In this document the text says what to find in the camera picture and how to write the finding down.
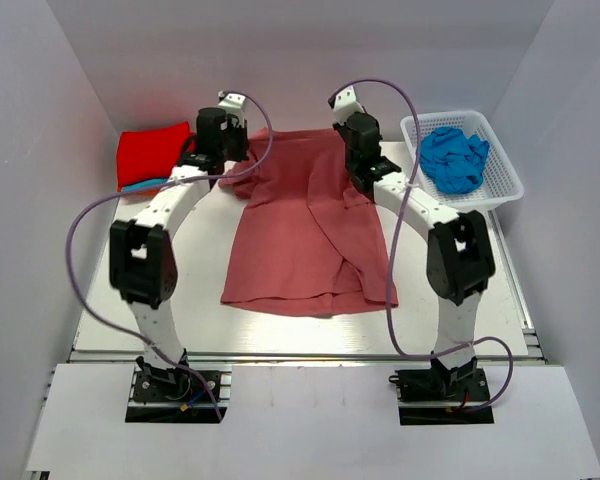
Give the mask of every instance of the mesh basket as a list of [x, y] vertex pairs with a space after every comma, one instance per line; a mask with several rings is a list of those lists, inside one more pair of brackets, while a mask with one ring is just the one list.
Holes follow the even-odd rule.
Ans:
[[[462, 212], [474, 209], [486, 211], [522, 197], [524, 194], [522, 183], [484, 115], [473, 111], [457, 111], [419, 115], [418, 119], [422, 129], [422, 138], [438, 127], [456, 127], [461, 129], [467, 138], [477, 134], [480, 140], [487, 140], [491, 144], [484, 169], [484, 183], [471, 193], [461, 195], [442, 193], [438, 191], [435, 183], [424, 174], [422, 169], [418, 170], [418, 182], [438, 202]], [[416, 145], [416, 128], [413, 117], [403, 118], [400, 128], [413, 162]]]

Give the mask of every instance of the table surface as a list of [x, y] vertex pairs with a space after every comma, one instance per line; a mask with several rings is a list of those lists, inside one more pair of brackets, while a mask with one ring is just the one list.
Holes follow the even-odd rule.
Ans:
[[[402, 142], [383, 144], [383, 153], [408, 167]], [[129, 219], [147, 204], [146, 198], [122, 199], [115, 218]], [[233, 238], [246, 205], [229, 192], [214, 188], [195, 206], [174, 239], [179, 281], [172, 297], [176, 329], [190, 353], [232, 354], [342, 354], [390, 355], [384, 311], [336, 315], [329, 318], [285, 317], [250, 312], [222, 305], [222, 294]], [[396, 217], [378, 207], [387, 249]], [[521, 293], [503, 251], [497, 226], [486, 216], [496, 274], [489, 282], [478, 309], [476, 338], [494, 335], [511, 347], [514, 355], [527, 355]], [[88, 301], [106, 318], [137, 330], [135, 319], [117, 291], [109, 285], [108, 242], [88, 292]], [[400, 306], [394, 309], [397, 337], [408, 352], [429, 352], [437, 334], [438, 301], [425, 276], [426, 244], [410, 228], [399, 239], [394, 281]], [[74, 342], [76, 352], [140, 352], [135, 338], [110, 330], [83, 312]], [[492, 342], [476, 347], [479, 356], [504, 356]]]
[[[54, 480], [600, 477], [562, 367], [517, 368], [493, 425], [433, 427], [399, 425], [391, 365], [238, 366], [220, 425], [130, 424], [133, 369], [59, 365], [28, 470]], [[493, 390], [506, 368], [485, 373]]]

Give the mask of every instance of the blue cloth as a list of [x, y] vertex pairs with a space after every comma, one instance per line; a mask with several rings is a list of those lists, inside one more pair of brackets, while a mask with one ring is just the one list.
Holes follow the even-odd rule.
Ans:
[[469, 193], [482, 185], [489, 142], [462, 130], [436, 128], [422, 141], [420, 166], [442, 193]]
[[159, 187], [163, 183], [167, 183], [168, 178], [151, 178], [149, 180], [145, 180], [144, 182], [134, 183], [133, 185], [127, 185], [126, 187], [122, 187], [122, 192], [133, 192], [135, 190], [140, 190], [145, 187]]

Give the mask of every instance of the white wall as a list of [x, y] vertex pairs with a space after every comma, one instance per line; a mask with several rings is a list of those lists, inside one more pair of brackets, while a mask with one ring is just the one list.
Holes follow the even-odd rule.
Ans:
[[[63, 265], [78, 210], [115, 186], [116, 134], [44, 0], [0, 0], [0, 480], [19, 479], [77, 326]], [[78, 247], [88, 283], [105, 218]]]
[[492, 123], [526, 188], [508, 244], [600, 459], [600, 0], [555, 1]]
[[[396, 80], [421, 111], [491, 114], [551, 2], [49, 0], [116, 128], [193, 120], [239, 88], [280, 130], [328, 128], [326, 98], [369, 75]], [[395, 134], [404, 104], [363, 93]]]

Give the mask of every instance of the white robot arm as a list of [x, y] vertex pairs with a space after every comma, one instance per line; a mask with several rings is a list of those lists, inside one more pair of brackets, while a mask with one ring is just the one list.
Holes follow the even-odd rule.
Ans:
[[[203, 108], [196, 134], [189, 137], [169, 181], [224, 172], [226, 158], [247, 159], [245, 97], [220, 94], [218, 107]], [[195, 141], [194, 149], [189, 147]], [[161, 190], [138, 215], [115, 221], [110, 229], [109, 280], [127, 302], [140, 332], [168, 358], [187, 364], [187, 353], [175, 330], [171, 295], [178, 278], [171, 241], [195, 204], [209, 193], [213, 181], [188, 182]], [[188, 388], [187, 375], [174, 369], [152, 348], [137, 359], [161, 393], [179, 398]]]
[[[357, 99], [352, 86], [329, 99], [334, 129], [345, 142], [345, 166], [356, 189], [374, 203], [396, 215], [409, 179], [383, 157], [380, 129]], [[476, 212], [459, 213], [441, 205], [417, 186], [411, 186], [404, 222], [427, 242], [427, 278], [438, 295], [438, 337], [432, 353], [460, 344], [471, 345], [478, 304], [495, 264], [484, 217]], [[477, 360], [473, 346], [431, 360], [437, 392], [430, 388], [403, 389], [415, 397], [433, 400], [449, 397], [473, 376]]]

